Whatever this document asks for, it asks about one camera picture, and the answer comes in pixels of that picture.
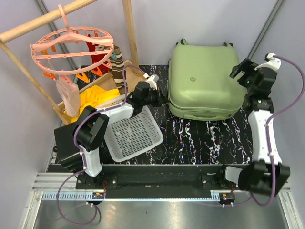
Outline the green hard-shell suitcase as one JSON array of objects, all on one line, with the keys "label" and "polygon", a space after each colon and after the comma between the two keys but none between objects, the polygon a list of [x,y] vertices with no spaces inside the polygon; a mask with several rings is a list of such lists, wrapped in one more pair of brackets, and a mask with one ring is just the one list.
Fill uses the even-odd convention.
[{"label": "green hard-shell suitcase", "polygon": [[170,112],[179,118],[219,121],[233,117],[242,107],[245,89],[229,77],[239,64],[233,44],[176,43],[168,67]]}]

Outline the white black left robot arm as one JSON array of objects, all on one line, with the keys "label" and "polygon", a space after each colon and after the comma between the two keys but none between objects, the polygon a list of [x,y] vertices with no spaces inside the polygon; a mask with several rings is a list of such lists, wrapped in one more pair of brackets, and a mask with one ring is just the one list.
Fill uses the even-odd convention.
[{"label": "white black left robot arm", "polygon": [[134,91],[125,94],[120,103],[100,110],[91,106],[85,107],[88,114],[78,119],[72,134],[73,143],[79,149],[83,162],[83,172],[88,176],[86,183],[93,189],[99,188],[103,177],[98,148],[104,140],[107,128],[118,121],[130,119],[138,115],[144,106],[160,107],[169,100],[162,94],[154,82],[139,82]]}]

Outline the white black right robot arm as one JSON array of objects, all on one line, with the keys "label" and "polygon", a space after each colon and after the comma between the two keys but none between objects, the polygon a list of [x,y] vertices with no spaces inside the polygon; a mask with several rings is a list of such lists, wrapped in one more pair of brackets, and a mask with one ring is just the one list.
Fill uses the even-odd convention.
[{"label": "white black right robot arm", "polygon": [[273,127],[274,106],[270,98],[281,60],[270,53],[263,64],[244,59],[230,73],[246,89],[243,109],[249,112],[248,123],[253,142],[253,159],[245,168],[225,166],[216,177],[218,187],[229,188],[233,183],[241,190],[274,197],[290,176],[277,151]]}]

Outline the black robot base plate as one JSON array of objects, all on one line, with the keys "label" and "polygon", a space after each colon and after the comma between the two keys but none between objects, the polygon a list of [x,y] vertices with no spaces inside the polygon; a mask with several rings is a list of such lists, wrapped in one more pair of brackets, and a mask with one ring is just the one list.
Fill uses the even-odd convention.
[{"label": "black robot base plate", "polygon": [[85,175],[65,179],[68,172],[48,173],[50,188],[106,190],[107,200],[215,201],[216,191],[238,191],[240,185],[223,178],[223,165],[103,165],[95,178]]}]

